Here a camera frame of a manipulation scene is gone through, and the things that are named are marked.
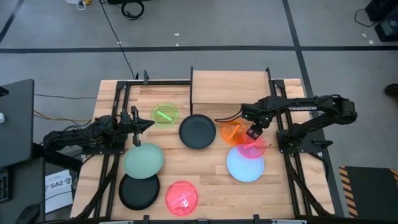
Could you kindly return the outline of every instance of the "floor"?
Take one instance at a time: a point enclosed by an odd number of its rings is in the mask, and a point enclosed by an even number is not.
[[[325,128],[335,142],[329,152],[338,178],[338,166],[398,169],[398,104],[383,93],[397,82],[398,42],[382,43],[373,28],[354,22],[355,10],[369,2],[151,0],[136,21],[125,20],[117,6],[104,8],[135,73],[189,78],[191,66],[270,67],[274,78],[301,78],[308,96],[338,93],[354,101],[355,123]],[[370,23],[363,11],[358,20]],[[36,93],[79,97],[96,96],[100,80],[132,78],[98,1],[84,11],[63,0],[0,1],[0,30],[0,85],[33,78]],[[54,117],[88,119],[94,106],[94,100],[35,98],[35,109]],[[35,118],[34,140],[69,125]]]

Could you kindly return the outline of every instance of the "keyboard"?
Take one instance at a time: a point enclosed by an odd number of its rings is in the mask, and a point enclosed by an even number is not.
[[[0,203],[11,199],[11,185],[7,169],[0,169]]]

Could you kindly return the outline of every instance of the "wooden table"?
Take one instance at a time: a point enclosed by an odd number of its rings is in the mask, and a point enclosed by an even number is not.
[[[251,74],[251,78],[244,75],[248,73]],[[284,81],[289,98],[304,97],[300,79],[285,79]],[[101,82],[94,117],[111,114],[116,83],[117,80]],[[231,72],[195,71],[192,94],[193,113],[201,113],[213,119],[235,114],[239,110],[237,102],[254,103],[268,95],[269,89],[265,72],[231,74]],[[154,107],[164,102],[178,107],[178,120],[168,128],[153,125],[140,136],[142,142],[154,143],[164,152],[164,166],[158,173],[161,185],[160,194],[154,204],[145,210],[134,211],[126,208],[121,203],[118,192],[119,182],[124,175],[123,163],[120,162],[112,220],[142,220],[144,215],[149,215],[151,220],[252,219],[253,214],[259,214],[260,218],[294,217],[284,159],[277,146],[276,119],[262,135],[267,143],[267,151],[264,154],[266,165],[264,173],[255,182],[242,183],[232,178],[226,168],[226,155],[233,146],[222,140],[219,123],[216,123],[216,139],[206,149],[189,149],[179,139],[179,125],[190,115],[190,87],[188,85],[133,86],[130,90],[128,108],[135,105],[141,118],[151,119]],[[310,119],[310,116],[308,112],[297,112],[292,113],[292,118],[294,122],[302,123]],[[129,138],[126,142],[126,150],[131,146],[132,140]],[[301,158],[308,188],[324,208],[333,213],[322,162],[308,154],[302,154]],[[103,156],[95,156],[81,168],[71,217],[78,215],[96,192],[102,162]],[[190,181],[199,193],[198,207],[187,217],[176,217],[165,206],[165,192],[172,183],[178,180]],[[101,215],[105,214],[108,192],[104,195]],[[304,214],[303,200],[299,190],[297,195],[300,212]]]

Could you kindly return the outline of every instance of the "light blue plate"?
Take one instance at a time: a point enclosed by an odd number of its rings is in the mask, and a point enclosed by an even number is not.
[[[253,182],[260,178],[264,171],[264,158],[248,159],[233,147],[226,157],[228,172],[238,181]]]
[[[146,179],[155,175],[163,162],[163,151],[154,144],[144,143],[128,150],[124,155],[123,169],[132,178]]]

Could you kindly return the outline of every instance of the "paper sheet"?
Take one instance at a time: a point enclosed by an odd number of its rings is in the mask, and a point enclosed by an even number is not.
[[[45,198],[49,198],[45,201],[45,213],[71,205],[73,203],[71,190],[72,177],[69,170],[45,176]],[[69,193],[54,196],[63,192]]]

